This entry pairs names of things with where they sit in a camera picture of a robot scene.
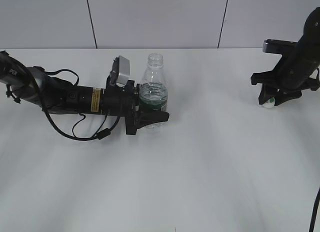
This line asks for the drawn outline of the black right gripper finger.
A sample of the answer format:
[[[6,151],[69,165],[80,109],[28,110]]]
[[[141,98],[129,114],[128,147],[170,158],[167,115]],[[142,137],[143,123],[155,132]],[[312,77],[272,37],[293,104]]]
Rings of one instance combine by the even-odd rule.
[[[262,84],[261,91],[260,91],[260,94],[258,96],[259,105],[264,104],[268,99],[274,97],[276,89],[277,88],[271,87],[271,86],[266,85],[266,84]]]
[[[295,91],[295,92],[284,92],[282,90],[276,89],[275,95],[274,95],[274,106],[279,106],[285,102],[299,99],[302,96],[301,91]]]

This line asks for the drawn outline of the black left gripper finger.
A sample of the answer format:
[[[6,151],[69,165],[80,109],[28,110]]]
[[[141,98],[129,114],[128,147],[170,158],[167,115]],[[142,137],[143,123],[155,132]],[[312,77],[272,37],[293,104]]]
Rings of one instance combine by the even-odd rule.
[[[153,124],[164,123],[169,120],[170,114],[165,111],[142,111],[138,114],[136,120],[136,128],[141,129]]]

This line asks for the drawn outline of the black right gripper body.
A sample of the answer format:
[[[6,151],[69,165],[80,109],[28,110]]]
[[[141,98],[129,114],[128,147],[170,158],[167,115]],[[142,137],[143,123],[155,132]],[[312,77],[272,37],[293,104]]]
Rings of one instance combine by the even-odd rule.
[[[295,48],[280,60],[270,71],[253,73],[252,85],[265,84],[285,92],[297,92],[320,88],[320,79],[311,78],[320,66],[320,44],[298,41]]]

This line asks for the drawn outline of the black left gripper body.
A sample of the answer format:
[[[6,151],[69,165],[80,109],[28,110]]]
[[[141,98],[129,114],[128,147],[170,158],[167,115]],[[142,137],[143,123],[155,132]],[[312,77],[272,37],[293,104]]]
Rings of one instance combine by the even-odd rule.
[[[108,128],[112,132],[118,125],[120,118],[125,120],[127,135],[135,135],[138,130],[136,106],[139,105],[139,90],[135,81],[128,80],[124,86],[112,85],[111,80],[106,81],[102,97],[102,114],[116,117],[113,125]]]

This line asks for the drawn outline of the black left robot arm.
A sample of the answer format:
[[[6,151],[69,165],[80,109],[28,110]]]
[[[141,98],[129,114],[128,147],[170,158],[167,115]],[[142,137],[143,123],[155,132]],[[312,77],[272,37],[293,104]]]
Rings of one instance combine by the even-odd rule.
[[[40,66],[26,67],[6,51],[0,53],[0,81],[6,85],[6,96],[16,103],[22,100],[39,106],[52,127],[66,138],[76,141],[101,140],[109,136],[121,118],[125,132],[135,135],[137,130],[156,123],[167,122],[166,111],[149,110],[141,106],[140,86],[130,76],[130,61],[123,56],[113,60],[105,88],[80,86],[56,75],[60,71],[45,71]],[[102,115],[116,117],[110,128],[98,130],[91,137],[77,137],[62,132],[52,115]]]

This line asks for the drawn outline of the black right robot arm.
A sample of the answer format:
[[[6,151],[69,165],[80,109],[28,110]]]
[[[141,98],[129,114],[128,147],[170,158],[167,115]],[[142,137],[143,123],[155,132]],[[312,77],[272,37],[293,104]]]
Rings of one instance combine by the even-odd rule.
[[[299,99],[302,91],[320,88],[320,8],[307,17],[297,42],[266,39],[262,51],[281,55],[270,71],[253,73],[252,85],[261,84],[258,103],[279,106]]]

